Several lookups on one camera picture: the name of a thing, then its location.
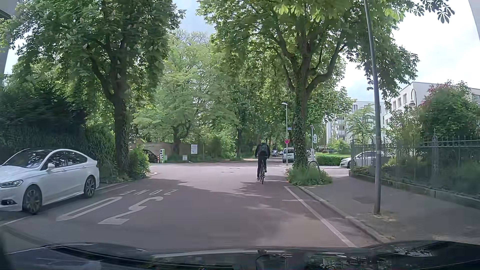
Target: building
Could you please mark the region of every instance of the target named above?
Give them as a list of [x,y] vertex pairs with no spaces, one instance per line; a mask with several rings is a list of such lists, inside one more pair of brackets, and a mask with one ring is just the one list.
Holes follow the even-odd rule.
[[[399,91],[399,96],[390,98],[388,102],[392,105],[393,110],[403,110],[405,105],[415,104],[418,106],[422,103],[425,97],[429,94],[428,89],[433,83],[411,82],[409,85]],[[480,89],[470,88],[472,92],[472,99],[480,105]],[[388,120],[392,116],[391,112],[385,110],[382,115],[382,124],[388,127]]]
[[[15,14],[15,7],[18,0],[0,0],[0,18],[10,19]],[[0,74],[5,72],[5,63],[7,62],[8,48],[0,48]]]
[[479,0],[468,0],[470,3],[470,8],[472,9],[473,20],[477,25],[477,32],[480,38],[480,1]]
[[[352,106],[352,112],[359,110],[366,105],[374,105],[373,101],[355,101]],[[384,103],[380,102],[380,115],[385,111]],[[326,140],[327,144],[332,139],[340,139],[347,142],[351,142],[352,136],[348,132],[348,122],[345,120],[345,115],[337,116],[334,121],[327,122],[326,124]]]

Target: painted number 30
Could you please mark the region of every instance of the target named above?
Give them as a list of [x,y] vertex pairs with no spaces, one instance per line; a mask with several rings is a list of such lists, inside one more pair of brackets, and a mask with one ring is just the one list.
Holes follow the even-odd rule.
[[[61,215],[59,217],[57,217],[57,221],[67,221],[67,220],[71,220],[71,219],[74,219],[74,218],[77,218],[79,216],[82,216],[86,213],[89,213],[91,211],[94,211],[94,210],[97,210],[99,208],[102,208],[104,206],[107,206],[111,203],[114,203],[118,200],[122,199],[122,197],[111,197],[111,198],[107,198],[107,199],[104,199],[104,200],[101,200],[101,201],[98,201],[96,203],[93,203],[91,205],[87,205],[85,207],[82,207],[80,209],[77,209],[77,210],[74,210],[70,213],[66,213],[64,215]],[[125,222],[127,222],[129,219],[120,219],[120,217],[123,217],[123,216],[126,216],[126,215],[129,215],[129,214],[132,214],[132,213],[135,213],[135,212],[138,212],[142,209],[144,209],[146,206],[142,206],[143,203],[149,201],[149,200],[155,200],[155,201],[161,201],[163,200],[163,197],[161,196],[157,196],[157,197],[150,197],[150,198],[147,198],[139,203],[136,203],[130,207],[128,207],[128,212],[125,212],[123,214],[120,214],[120,215],[116,215],[116,216],[113,216],[111,218],[107,218],[107,219],[104,219],[102,220],[101,222],[99,222],[98,224],[109,224],[109,225],[121,225],[121,224],[124,224]],[[81,210],[84,210],[84,209],[87,209],[87,208],[90,208],[88,210],[85,210],[83,212],[80,212],[78,213],[79,211]]]

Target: black jacket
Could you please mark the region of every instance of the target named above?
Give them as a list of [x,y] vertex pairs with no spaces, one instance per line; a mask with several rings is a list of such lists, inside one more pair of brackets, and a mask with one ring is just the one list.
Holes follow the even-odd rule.
[[262,155],[262,157],[267,157],[267,158],[270,158],[270,147],[268,146],[268,144],[264,144],[267,146],[267,155],[263,154],[263,153],[258,153],[258,150],[260,148],[260,145],[262,144],[259,144],[257,145],[257,149],[255,149],[255,157],[258,157],[259,154]]

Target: metal fence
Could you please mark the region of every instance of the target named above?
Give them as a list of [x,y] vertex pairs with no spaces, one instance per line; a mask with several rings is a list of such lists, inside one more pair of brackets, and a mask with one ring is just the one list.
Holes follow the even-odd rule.
[[[480,139],[440,138],[382,144],[382,178],[480,194]],[[351,167],[375,174],[375,144],[351,144]]]

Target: asphalt road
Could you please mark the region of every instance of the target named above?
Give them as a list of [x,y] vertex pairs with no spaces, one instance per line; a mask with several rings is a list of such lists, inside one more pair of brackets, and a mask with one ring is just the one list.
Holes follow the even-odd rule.
[[0,213],[1,237],[8,251],[67,242],[153,250],[376,244],[287,183],[281,158],[267,167],[261,184],[255,161],[152,164],[158,174],[151,178],[97,190],[90,199],[37,215]]

